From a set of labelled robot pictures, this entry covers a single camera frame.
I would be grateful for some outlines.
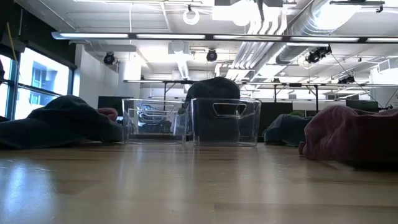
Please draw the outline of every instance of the gray fabric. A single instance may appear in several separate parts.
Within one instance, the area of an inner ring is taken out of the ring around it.
[[[304,128],[312,118],[281,114],[264,131],[264,142],[284,143],[298,147],[300,142],[305,141]]]
[[[79,143],[118,142],[122,127],[76,96],[60,96],[26,119],[0,123],[0,149],[35,149]]]

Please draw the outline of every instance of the pink blanket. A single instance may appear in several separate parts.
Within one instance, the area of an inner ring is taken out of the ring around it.
[[[305,127],[300,154],[308,159],[398,161],[398,109],[369,113],[330,106]]]

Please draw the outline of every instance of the transparent storage container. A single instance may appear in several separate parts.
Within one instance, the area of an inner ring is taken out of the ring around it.
[[[195,98],[190,119],[195,146],[257,146],[261,102]]]
[[[125,144],[185,144],[187,110],[182,101],[123,99]]]

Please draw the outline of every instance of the track light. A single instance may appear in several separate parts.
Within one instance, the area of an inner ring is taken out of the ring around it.
[[[207,53],[206,59],[208,62],[214,62],[217,60],[217,53],[215,49],[210,49]]]
[[[116,62],[114,59],[114,52],[107,52],[104,58],[104,63],[106,65],[113,65]]]
[[[350,84],[350,83],[354,83],[354,82],[355,82],[354,76],[350,75],[345,78],[339,78],[337,84]]]
[[[305,61],[307,61],[308,63],[317,63],[330,53],[330,45],[328,47],[319,47],[315,51],[311,51],[310,55],[305,58]]]

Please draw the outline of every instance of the ductwork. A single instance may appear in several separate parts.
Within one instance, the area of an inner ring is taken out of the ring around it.
[[[181,74],[181,79],[187,80],[189,78],[189,71],[187,58],[184,54],[185,44],[182,40],[175,40],[171,43],[171,48],[174,54],[177,56],[177,65]]]
[[[287,30],[286,34],[330,35],[360,9],[358,6],[331,5],[330,1],[315,0]],[[273,77],[285,68],[283,65],[292,63],[307,50],[308,47],[288,46],[284,43],[273,44],[267,51],[267,55],[256,66],[256,75],[260,73],[263,78]]]
[[[287,27],[287,18],[283,10],[264,7],[266,20],[260,18],[251,21],[248,34],[282,34]],[[260,61],[271,44],[267,42],[243,42],[231,67],[235,69],[252,69]]]

